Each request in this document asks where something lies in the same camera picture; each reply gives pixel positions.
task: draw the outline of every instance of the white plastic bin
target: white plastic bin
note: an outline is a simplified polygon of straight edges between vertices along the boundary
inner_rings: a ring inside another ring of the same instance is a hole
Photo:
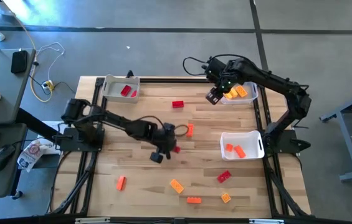
[[[127,96],[122,96],[120,92],[125,85],[130,86],[131,90]],[[131,97],[135,90],[137,90],[136,96]],[[137,103],[140,95],[140,78],[120,78],[114,77],[113,75],[107,75],[102,86],[102,95],[111,102]]]
[[[259,93],[257,92],[257,86],[256,83],[252,82],[245,82],[242,87],[246,90],[248,93],[244,97],[237,96],[236,98],[229,100],[226,97],[221,98],[221,103],[222,104],[243,104],[243,103],[251,103],[253,102]]]
[[[227,151],[227,144],[231,144],[234,147],[239,145],[244,150],[246,156],[240,158],[234,148],[231,152]],[[264,157],[262,137],[258,131],[251,131],[249,133],[222,133],[220,148],[221,157],[225,161],[247,161]]]

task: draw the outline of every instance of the orange lego brick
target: orange lego brick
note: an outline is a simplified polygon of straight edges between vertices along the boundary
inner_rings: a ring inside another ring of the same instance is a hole
[[[123,190],[126,182],[126,177],[125,176],[120,176],[118,180],[118,185],[116,186],[116,189],[118,190]]]
[[[231,100],[232,99],[232,95],[231,93],[225,93],[224,97],[226,97],[227,99]]]
[[[184,187],[183,186],[181,186],[181,184],[179,183],[179,182],[177,182],[177,180],[172,180],[171,182],[170,182],[170,185],[171,185],[171,187],[175,190],[175,191],[177,191],[177,193],[181,193],[183,190],[184,190]]]
[[[245,158],[246,154],[240,146],[236,146],[234,149],[240,158]]]
[[[226,150],[231,152],[232,151],[232,148],[233,148],[233,145],[231,144],[226,144]]]
[[[202,200],[199,197],[188,197],[187,203],[201,203]]]
[[[235,90],[237,91],[237,93],[239,94],[240,97],[244,97],[244,96],[248,95],[248,93],[245,91],[244,87],[242,87],[242,86],[237,86],[235,88]]]
[[[193,124],[188,124],[188,132],[186,134],[187,137],[191,137],[194,132],[194,125]]]
[[[231,89],[231,91],[229,93],[231,93],[233,98],[238,96],[238,93],[237,93],[237,91],[235,89]]]
[[[223,200],[224,203],[227,203],[231,200],[231,197],[229,194],[224,194],[224,195],[221,195],[221,199]]]

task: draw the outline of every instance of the toy block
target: toy block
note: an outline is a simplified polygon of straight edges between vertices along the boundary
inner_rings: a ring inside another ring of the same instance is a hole
[[[236,146],[234,149],[240,158],[245,158],[246,154],[240,146]]]
[[[181,184],[179,183],[179,182],[177,182],[177,180],[172,180],[171,182],[170,182],[170,185],[171,185],[171,187],[175,190],[175,191],[177,191],[177,193],[181,193],[183,190],[184,190],[184,187],[183,186],[181,186]]]
[[[137,95],[137,90],[134,90],[133,94],[131,94],[131,98],[135,97]]]
[[[232,95],[231,93],[225,93],[224,96],[229,99],[229,100],[232,100]]]
[[[125,87],[123,88],[123,90],[120,92],[120,94],[122,96],[127,96],[127,94],[130,92],[131,90],[131,86],[125,85]]]
[[[233,148],[233,145],[231,144],[226,144],[226,150],[231,152],[232,151],[232,148]]]
[[[238,93],[237,93],[237,91],[236,91],[235,89],[231,89],[231,91],[230,91],[229,93],[231,94],[231,96],[232,96],[233,98],[235,98],[235,97],[238,96]]]
[[[224,194],[224,195],[221,195],[221,199],[223,200],[224,203],[227,203],[231,200],[231,197],[229,194]]]
[[[180,147],[178,147],[178,146],[174,147],[173,151],[179,153],[180,152]]]
[[[173,105],[173,108],[183,108],[184,107],[184,101],[173,101],[171,102]]]
[[[125,176],[120,176],[118,180],[118,185],[116,186],[116,189],[118,190],[123,190],[126,182],[126,177]]]
[[[201,203],[202,200],[199,197],[188,197],[187,203]]]
[[[223,183],[225,180],[227,180],[228,178],[230,178],[231,174],[228,170],[226,170],[224,173],[220,174],[218,177],[217,177],[217,180],[220,182],[220,183]]]
[[[192,137],[194,132],[194,125],[188,124],[188,132],[186,134],[187,137]]]
[[[248,95],[248,93],[245,91],[244,87],[242,87],[242,86],[237,86],[235,88],[235,90],[237,91],[237,93],[239,94],[240,97],[244,97],[244,96]]]

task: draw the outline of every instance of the black mouse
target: black mouse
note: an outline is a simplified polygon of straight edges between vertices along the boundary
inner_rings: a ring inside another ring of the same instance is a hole
[[[8,160],[12,157],[14,152],[15,147],[13,145],[7,144],[0,148],[0,171],[2,171],[7,165]]]

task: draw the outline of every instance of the gray desk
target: gray desk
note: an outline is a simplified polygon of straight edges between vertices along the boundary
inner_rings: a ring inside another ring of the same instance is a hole
[[[0,124],[15,122],[22,96],[25,91],[28,74],[36,51],[26,50],[28,53],[27,69],[24,73],[11,73],[12,53],[17,50],[0,50]]]
[[[27,128],[25,124],[7,124],[0,126],[0,148],[5,144],[24,140],[26,131]],[[14,195],[16,193],[17,182],[19,180],[19,176],[16,178],[16,175],[20,174],[17,170],[16,160],[21,153],[22,146],[23,142],[15,144],[16,151],[14,155],[5,168],[0,171],[0,197]]]

